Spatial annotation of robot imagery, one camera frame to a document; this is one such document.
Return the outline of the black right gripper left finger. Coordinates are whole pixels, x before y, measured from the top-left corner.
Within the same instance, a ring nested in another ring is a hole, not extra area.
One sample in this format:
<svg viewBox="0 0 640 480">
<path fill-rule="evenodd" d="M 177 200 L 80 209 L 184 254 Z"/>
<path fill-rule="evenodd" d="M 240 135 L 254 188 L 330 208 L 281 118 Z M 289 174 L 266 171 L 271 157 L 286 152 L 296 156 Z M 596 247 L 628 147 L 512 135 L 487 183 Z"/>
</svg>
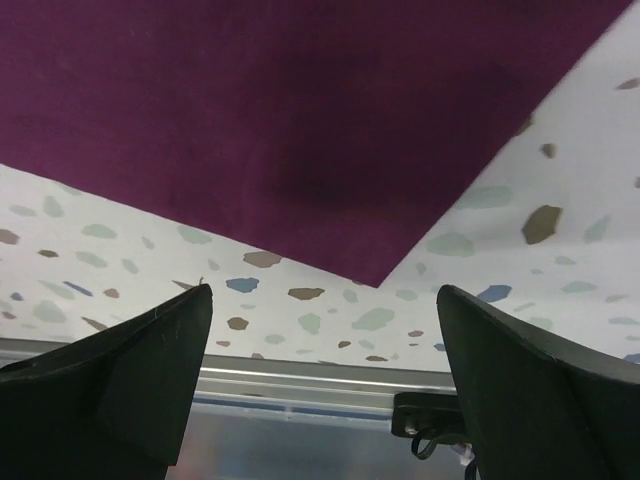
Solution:
<svg viewBox="0 0 640 480">
<path fill-rule="evenodd" d="M 4 479 L 163 479 L 213 316 L 209 285 L 1 369 Z"/>
</svg>

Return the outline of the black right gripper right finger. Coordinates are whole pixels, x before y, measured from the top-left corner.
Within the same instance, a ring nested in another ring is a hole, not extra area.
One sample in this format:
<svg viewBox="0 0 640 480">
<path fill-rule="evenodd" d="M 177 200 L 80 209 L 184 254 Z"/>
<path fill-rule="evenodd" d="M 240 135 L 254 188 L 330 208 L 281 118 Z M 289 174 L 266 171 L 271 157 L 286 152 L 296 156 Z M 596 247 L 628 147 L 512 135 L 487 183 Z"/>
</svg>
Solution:
<svg viewBox="0 0 640 480">
<path fill-rule="evenodd" d="M 437 311 L 481 478 L 638 478 L 637 364 L 452 285 Z"/>
</svg>

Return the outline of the purple surgical cloth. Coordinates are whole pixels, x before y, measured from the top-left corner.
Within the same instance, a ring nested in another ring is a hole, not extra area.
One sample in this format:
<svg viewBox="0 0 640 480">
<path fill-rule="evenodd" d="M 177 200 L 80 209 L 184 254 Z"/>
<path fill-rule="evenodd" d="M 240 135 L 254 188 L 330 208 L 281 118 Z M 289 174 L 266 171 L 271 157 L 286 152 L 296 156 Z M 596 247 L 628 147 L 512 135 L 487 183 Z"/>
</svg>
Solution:
<svg viewBox="0 0 640 480">
<path fill-rule="evenodd" d="M 1 160 L 378 286 L 624 1 L 5 1 Z"/>
</svg>

